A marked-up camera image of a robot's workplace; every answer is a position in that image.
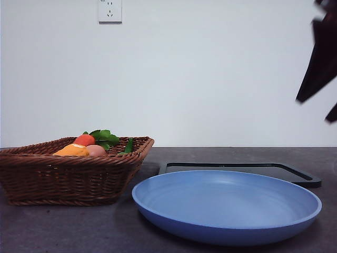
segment plate rim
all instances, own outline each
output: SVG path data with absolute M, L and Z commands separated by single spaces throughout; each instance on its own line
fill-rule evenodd
M 182 220 L 182 219 L 177 219 L 177 218 L 174 218 L 174 217 L 170 217 L 170 216 L 167 216 L 167 215 L 163 215 L 162 213 L 152 209 L 152 208 L 149 208 L 149 207 L 146 207 L 145 205 L 142 204 L 141 201 L 139 201 L 139 199 L 137 198 L 136 196 L 136 191 L 137 189 L 140 187 L 141 184 L 145 183 L 145 181 L 150 181 L 152 180 L 153 178 L 157 178 L 157 177 L 164 177 L 165 175 L 169 175 L 169 174 L 176 174 L 176 173 L 201 173 L 201 172 L 205 172 L 205 173 L 214 173 L 214 172 L 218 172 L 218 173 L 238 173 L 238 174 L 245 174 L 246 176 L 248 177 L 265 177 L 265 178 L 268 178 L 269 180 L 276 180 L 276 181 L 282 181 L 283 183 L 286 183 L 286 184 L 289 184 L 289 185 L 292 185 L 292 186 L 295 186 L 297 188 L 299 188 L 300 190 L 304 190 L 306 192 L 308 192 L 312 197 L 314 197 L 314 199 L 317 201 L 317 208 L 314 212 L 312 212 L 310 215 L 308 216 L 305 216 L 301 219 L 298 219 L 298 220 L 295 220 L 293 222 L 289 222 L 289 223 L 284 223 L 284 224 L 275 224 L 275 225 L 269 225 L 269 226 L 253 226 L 253 227 L 231 227 L 231 226 L 216 226 L 215 224 L 200 224 L 200 223 L 197 223 L 197 222 L 189 222 L 189 221 L 186 221 L 186 220 Z M 310 190 L 302 187 L 302 186 L 299 186 L 297 184 L 294 184 L 294 183 L 291 183 L 291 182 L 288 182 L 288 181 L 285 181 L 285 180 L 282 180 L 282 179 L 278 179 L 278 178 L 273 178 L 273 177 L 269 177 L 269 176 L 264 176 L 264 175 L 259 175 L 259 174 L 253 174 L 253 173 L 248 173 L 248 172 L 240 172 L 240 171 L 223 171 L 223 170 L 189 170 L 189 171 L 176 171 L 176 172 L 170 172 L 170 173 L 165 173 L 165 174 L 159 174 L 159 175 L 155 175 L 155 176 L 152 176 L 150 178 L 147 178 L 141 182 L 139 182 L 138 184 L 136 184 L 133 189 L 132 189 L 132 198 L 134 199 L 134 201 L 137 203 L 137 205 L 141 206 L 142 208 L 144 208 L 145 210 L 151 212 L 151 213 L 154 213 L 158 216 L 161 216 L 163 218 L 166 218 L 166 219 L 170 219 L 170 220 L 174 220 L 174 221 L 178 221 L 178 222 L 182 222 L 182 223 L 185 223 L 185 224 L 190 224 L 190 225 L 196 225 L 196 226 L 201 226 L 201 227 L 208 227 L 208 228 L 218 228 L 218 229 L 235 229 L 235 230 L 257 230 L 257 229 L 275 229 L 275 228 L 284 228 L 284 227 L 289 227 L 289 226 L 293 226 L 293 225 L 298 225 L 298 224 L 301 224 L 303 222 L 306 222 L 308 220 L 311 220 L 313 218 L 315 218 L 319 213 L 320 211 L 322 210 L 322 201 L 320 200 L 320 198 L 314 194 L 313 192 L 311 192 Z

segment electrical outlet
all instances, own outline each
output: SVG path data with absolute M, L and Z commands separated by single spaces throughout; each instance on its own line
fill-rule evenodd
M 97 0 L 99 23 L 122 22 L 122 0 Z

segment dark countertop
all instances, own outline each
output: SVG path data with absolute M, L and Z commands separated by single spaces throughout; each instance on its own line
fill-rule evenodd
M 310 189 L 323 203 L 307 230 L 276 244 L 232 248 L 200 244 L 149 223 L 131 196 L 167 161 L 285 163 L 322 179 Z M 0 190 L 3 253 L 106 252 L 337 252 L 337 148 L 153 148 L 117 203 L 100 207 L 14 207 Z

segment brown wicker basket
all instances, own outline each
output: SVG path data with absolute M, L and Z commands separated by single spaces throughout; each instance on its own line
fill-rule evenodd
M 114 203 L 152 147 L 149 137 L 135 137 L 133 152 L 120 155 L 128 138 L 103 157 L 52 155 L 75 137 L 0 151 L 0 183 L 16 206 L 98 206 Z

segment blue plate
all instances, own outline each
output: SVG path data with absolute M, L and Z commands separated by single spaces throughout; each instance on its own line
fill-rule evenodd
M 281 241 L 321 211 L 312 192 L 276 178 L 233 171 L 180 171 L 137 184 L 132 197 L 156 226 L 183 238 L 228 246 Z

